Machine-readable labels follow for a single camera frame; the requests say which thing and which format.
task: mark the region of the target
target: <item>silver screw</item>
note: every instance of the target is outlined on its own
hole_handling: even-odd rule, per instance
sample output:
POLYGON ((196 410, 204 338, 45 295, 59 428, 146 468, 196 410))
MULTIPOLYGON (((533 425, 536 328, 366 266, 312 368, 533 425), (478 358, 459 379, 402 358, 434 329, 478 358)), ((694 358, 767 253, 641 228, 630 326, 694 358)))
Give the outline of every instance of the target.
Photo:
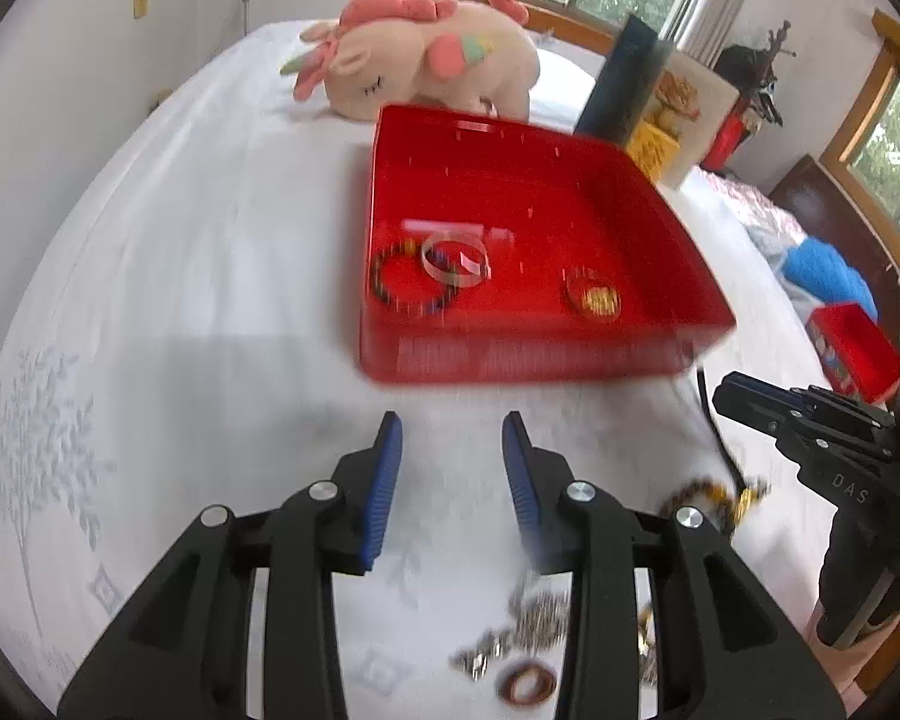
POLYGON ((597 497, 597 490, 589 482, 571 482, 567 485, 567 496, 572 501, 586 503, 597 497))
POLYGON ((340 488, 337 487, 336 483, 329 480, 326 482, 314 482, 310 485, 310 498, 313 498, 314 501, 332 501, 339 492, 340 488))
POLYGON ((677 522, 684 528, 698 528, 703 525, 703 515, 699 509, 692 506, 684 506, 677 509, 677 522))
POLYGON ((219 504, 208 506, 200 512, 200 523, 204 528, 216 528, 230 519, 230 513, 219 504))

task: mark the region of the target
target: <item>red plastic box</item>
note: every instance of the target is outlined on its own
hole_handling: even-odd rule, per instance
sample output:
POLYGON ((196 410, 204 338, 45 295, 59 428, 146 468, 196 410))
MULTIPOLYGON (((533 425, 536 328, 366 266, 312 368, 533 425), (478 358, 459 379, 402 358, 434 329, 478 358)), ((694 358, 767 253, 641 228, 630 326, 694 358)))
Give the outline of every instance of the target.
POLYGON ((859 303, 821 306, 810 314, 807 333, 834 391, 874 404, 893 397, 900 355, 859 303))
MULTIPOLYGON (((391 258, 405 300, 439 285, 391 258)), ((377 124, 367 211, 361 366, 385 382, 513 382, 676 374, 735 326, 687 232, 623 151, 517 122, 392 105, 377 124), (407 317, 370 285, 374 252, 437 229, 479 235, 491 279, 441 313, 407 317), (620 298, 612 322, 576 312, 564 275, 620 298)))

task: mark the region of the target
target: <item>white bedsheet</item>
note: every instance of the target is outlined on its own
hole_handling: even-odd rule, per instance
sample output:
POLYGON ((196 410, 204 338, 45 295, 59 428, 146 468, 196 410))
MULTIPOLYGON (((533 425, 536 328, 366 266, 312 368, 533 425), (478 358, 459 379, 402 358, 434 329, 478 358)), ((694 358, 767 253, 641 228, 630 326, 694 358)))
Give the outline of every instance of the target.
MULTIPOLYGON (((130 138, 60 228, 7 336, 0 645, 51 707, 203 506, 278 506, 367 446, 386 409, 403 418, 405 451, 384 552, 364 579, 335 580, 358 719, 506 714, 492 678, 473 685, 447 659, 506 623, 522 562, 500 455, 508 410, 629 507, 653 511, 701 474, 728 481, 689 378, 420 389, 362 377, 373 128, 330 115, 321 94, 293 102, 277 69, 302 26, 232 47, 130 138), (472 570, 451 570, 462 555, 472 570)), ((592 79, 542 60, 533 118, 570 127, 592 79)), ((822 385, 786 295, 720 199, 696 175, 666 197, 738 320, 704 360, 711 386, 730 370, 822 385)), ((773 483, 735 546, 802 624, 832 509, 769 439, 721 424, 746 474, 773 483)))

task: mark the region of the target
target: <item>plush toy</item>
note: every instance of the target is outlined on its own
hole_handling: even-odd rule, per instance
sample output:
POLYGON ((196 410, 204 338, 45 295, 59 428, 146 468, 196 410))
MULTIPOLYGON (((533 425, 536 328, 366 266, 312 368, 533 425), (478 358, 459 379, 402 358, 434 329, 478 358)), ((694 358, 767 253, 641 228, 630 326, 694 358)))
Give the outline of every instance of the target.
POLYGON ((298 74, 296 100, 323 83, 330 107, 348 119, 373 122, 384 104, 423 97, 470 113, 492 104, 525 122, 540 75, 522 28, 528 15, 516 0, 352 0, 336 25, 304 30, 301 39, 319 45, 281 74, 298 74))

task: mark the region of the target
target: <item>blue cloth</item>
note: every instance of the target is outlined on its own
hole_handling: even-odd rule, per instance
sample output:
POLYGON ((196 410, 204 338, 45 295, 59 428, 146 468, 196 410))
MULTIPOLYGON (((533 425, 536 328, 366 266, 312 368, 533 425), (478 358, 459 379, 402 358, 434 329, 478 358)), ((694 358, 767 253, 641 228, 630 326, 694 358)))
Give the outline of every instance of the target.
POLYGON ((852 269, 834 247, 808 238, 787 251, 783 277, 824 303, 855 301, 876 322, 876 303, 864 277, 852 269))

